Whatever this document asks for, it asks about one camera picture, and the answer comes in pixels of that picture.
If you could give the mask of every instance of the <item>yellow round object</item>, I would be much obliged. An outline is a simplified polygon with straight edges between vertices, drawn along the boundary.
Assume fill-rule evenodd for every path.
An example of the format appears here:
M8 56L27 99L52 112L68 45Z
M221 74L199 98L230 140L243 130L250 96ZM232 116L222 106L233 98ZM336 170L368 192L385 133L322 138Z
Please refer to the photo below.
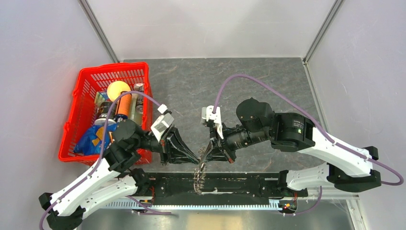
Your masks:
M124 81L115 81L112 82L108 87L107 87L107 96L109 97L109 99L111 101L114 101L115 99L117 99L118 96L120 96L120 94L122 92L126 92L126 91L130 91L131 88L130 86L125 83Z

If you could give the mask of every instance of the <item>white panel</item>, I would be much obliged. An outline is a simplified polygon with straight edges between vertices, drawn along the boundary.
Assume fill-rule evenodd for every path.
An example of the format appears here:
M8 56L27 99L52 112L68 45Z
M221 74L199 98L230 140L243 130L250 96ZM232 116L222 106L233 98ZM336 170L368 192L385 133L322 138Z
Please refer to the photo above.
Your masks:
M119 59L303 57L334 0L90 0Z
M2 1L0 31L0 229L38 229L40 194L85 170L57 158L78 72L110 59L75 0Z
M406 176L406 1L345 1L310 62L330 133ZM375 167L385 181L398 179ZM368 227L403 229L406 186L360 194Z

